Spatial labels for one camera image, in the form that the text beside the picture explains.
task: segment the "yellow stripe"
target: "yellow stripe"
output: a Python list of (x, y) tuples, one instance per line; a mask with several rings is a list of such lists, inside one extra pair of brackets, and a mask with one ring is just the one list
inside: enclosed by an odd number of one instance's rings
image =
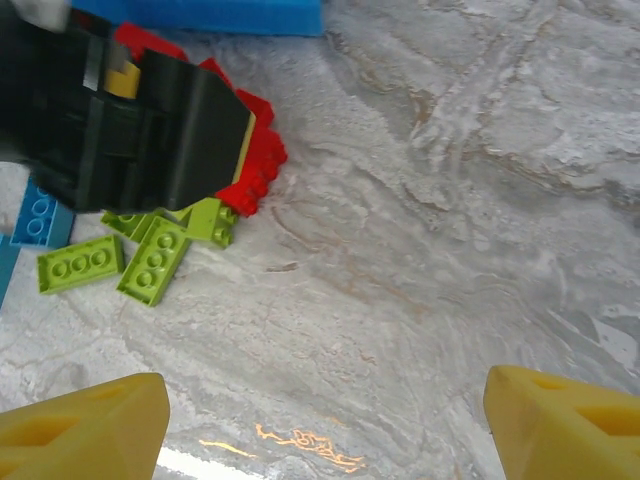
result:
[(251, 143), (251, 137), (253, 135), (253, 128), (256, 126), (256, 116), (253, 112), (250, 112), (249, 121), (247, 122), (247, 130), (244, 132), (244, 140), (242, 141), (242, 148), (240, 148), (240, 155), (238, 157), (238, 165), (236, 166), (236, 172), (233, 174), (233, 183), (237, 183), (240, 180), (242, 169), (244, 168), (244, 161), (247, 158), (247, 152), (249, 151), (249, 144)]

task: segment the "blue lego brick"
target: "blue lego brick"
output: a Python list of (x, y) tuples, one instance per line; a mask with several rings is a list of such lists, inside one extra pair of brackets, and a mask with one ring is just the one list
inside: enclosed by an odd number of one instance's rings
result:
[(322, 0), (74, 0), (73, 5), (146, 28), (321, 36)]
[(75, 8), (93, 13), (115, 25), (131, 21), (127, 4), (130, 0), (73, 0)]
[(75, 215), (29, 178), (11, 236), (11, 245), (58, 249), (69, 244)]
[(9, 288), (9, 281), (19, 253), (18, 247), (11, 246), (9, 236), (0, 234), (0, 308)]

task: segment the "table surface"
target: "table surface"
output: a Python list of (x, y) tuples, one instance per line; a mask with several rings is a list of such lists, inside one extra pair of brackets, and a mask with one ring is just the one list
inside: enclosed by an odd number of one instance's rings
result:
[[(492, 365), (640, 393), (637, 1), (326, 15), (322, 39), (172, 37), (274, 103), (290, 161), (155, 309), (115, 280), (39, 296), (24, 251), (2, 409), (157, 371), (157, 479), (499, 479)], [(0, 165), (7, 230), (25, 179)], [(82, 216), (73, 240), (105, 233)]]

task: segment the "yellow lego piece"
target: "yellow lego piece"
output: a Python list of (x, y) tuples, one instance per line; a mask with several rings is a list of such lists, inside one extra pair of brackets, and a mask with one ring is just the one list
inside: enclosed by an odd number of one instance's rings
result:
[(117, 97), (134, 99), (138, 94), (140, 69), (131, 62), (125, 62), (123, 70), (107, 70), (104, 89)]
[(256, 116), (251, 112), (249, 115), (249, 122), (247, 123), (247, 129), (244, 132), (244, 139), (242, 141), (242, 147), (240, 148), (240, 155), (238, 156), (238, 164), (236, 165), (236, 171), (233, 174), (233, 183), (238, 183), (240, 175), (242, 175), (242, 169), (244, 168), (244, 161), (247, 158), (249, 152), (249, 145), (251, 144), (251, 137), (253, 137), (253, 130), (256, 126)]

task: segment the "black lego piece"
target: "black lego piece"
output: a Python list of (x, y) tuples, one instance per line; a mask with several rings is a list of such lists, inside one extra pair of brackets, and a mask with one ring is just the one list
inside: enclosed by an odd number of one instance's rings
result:
[(111, 95), (106, 22), (72, 15), (57, 34), (12, 18), (5, 2), (0, 129), (39, 187), (76, 212), (140, 213), (231, 185), (251, 112), (220, 77), (147, 50), (136, 98)]

